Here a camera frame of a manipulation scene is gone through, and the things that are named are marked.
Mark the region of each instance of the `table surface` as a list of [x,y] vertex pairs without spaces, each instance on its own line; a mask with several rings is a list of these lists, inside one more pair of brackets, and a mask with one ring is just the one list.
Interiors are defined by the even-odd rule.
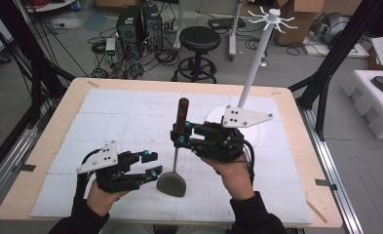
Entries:
[[[26,161],[26,164],[35,165],[35,170],[19,173],[0,206],[0,219],[41,219],[31,217],[30,213],[39,196],[47,171],[89,89],[200,94],[210,94],[215,91],[217,94],[239,96],[243,86],[95,78],[75,79]],[[274,98],[277,103],[291,155],[313,220],[311,224],[303,227],[340,227],[342,218],[330,189],[327,186],[316,185],[315,179],[325,179],[325,175],[291,92],[286,88],[251,87],[249,95]]]

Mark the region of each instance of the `black stool seat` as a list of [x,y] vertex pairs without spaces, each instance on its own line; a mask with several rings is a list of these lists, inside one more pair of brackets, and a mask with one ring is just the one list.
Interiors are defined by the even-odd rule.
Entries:
[[215,84],[215,65],[212,61],[203,58],[202,55],[207,54],[219,46],[221,38],[218,33],[203,26],[187,27],[179,34],[179,42],[189,51],[195,52],[195,57],[182,60],[171,80],[177,81],[177,74],[179,72],[185,78],[190,79],[191,82],[212,79]]
[[221,43],[221,38],[208,27],[193,26],[181,31],[179,42],[190,51],[206,53],[216,49]]

